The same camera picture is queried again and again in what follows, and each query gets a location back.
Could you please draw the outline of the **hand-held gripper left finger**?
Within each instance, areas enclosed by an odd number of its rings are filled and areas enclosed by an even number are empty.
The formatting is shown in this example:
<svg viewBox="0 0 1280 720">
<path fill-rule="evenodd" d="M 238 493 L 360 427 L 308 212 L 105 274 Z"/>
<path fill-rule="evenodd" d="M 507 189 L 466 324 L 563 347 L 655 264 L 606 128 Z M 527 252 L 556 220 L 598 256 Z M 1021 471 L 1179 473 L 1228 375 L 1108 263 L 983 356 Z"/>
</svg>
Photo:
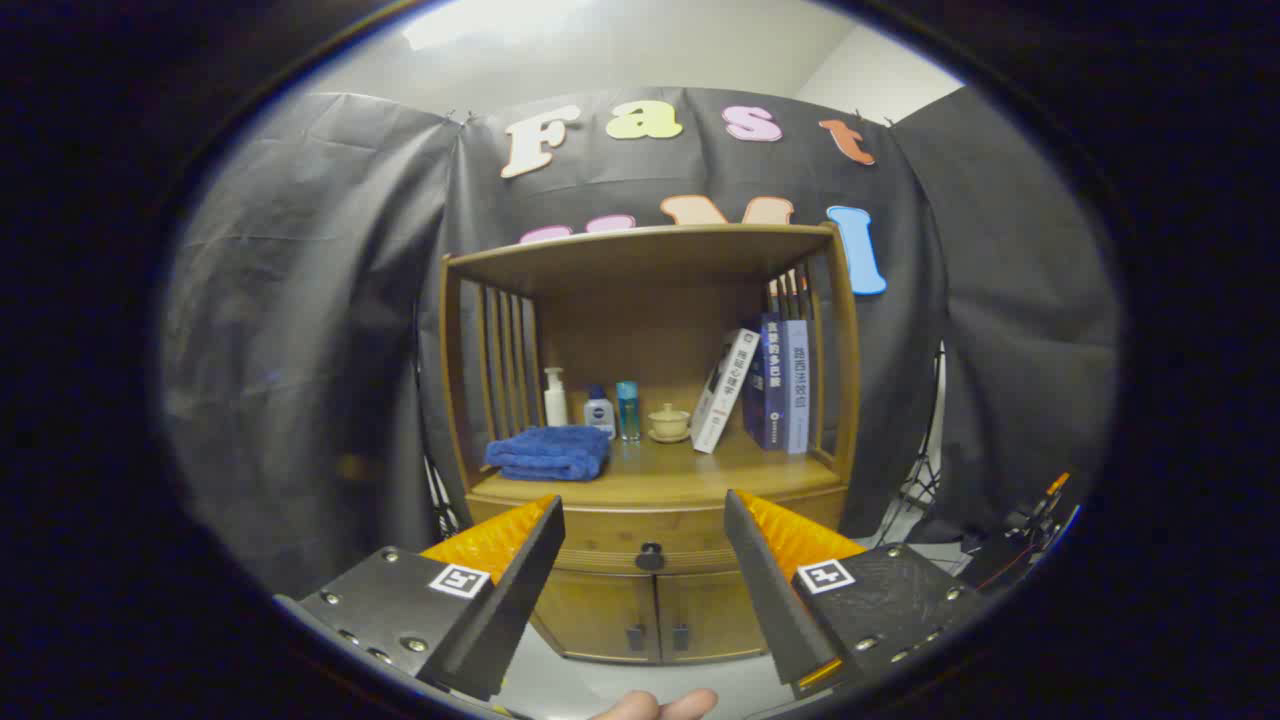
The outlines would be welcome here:
<svg viewBox="0 0 1280 720">
<path fill-rule="evenodd" d="M 564 541 L 547 495 L 428 550 L 387 546 L 276 603 L 348 656 L 412 688 L 498 694 Z"/>
</svg>

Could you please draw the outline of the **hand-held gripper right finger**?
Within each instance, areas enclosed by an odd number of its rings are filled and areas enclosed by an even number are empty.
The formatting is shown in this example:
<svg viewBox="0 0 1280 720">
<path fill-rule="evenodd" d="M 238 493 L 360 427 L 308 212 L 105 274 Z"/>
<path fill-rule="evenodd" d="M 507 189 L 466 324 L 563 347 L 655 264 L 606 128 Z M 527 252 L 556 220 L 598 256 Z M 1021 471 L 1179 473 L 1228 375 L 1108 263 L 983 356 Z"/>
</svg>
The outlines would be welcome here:
<svg viewBox="0 0 1280 720">
<path fill-rule="evenodd" d="M 723 520 L 774 669 L 800 700 L 881 683 L 989 605 L 905 544 L 865 548 L 744 491 L 727 492 Z"/>
</svg>

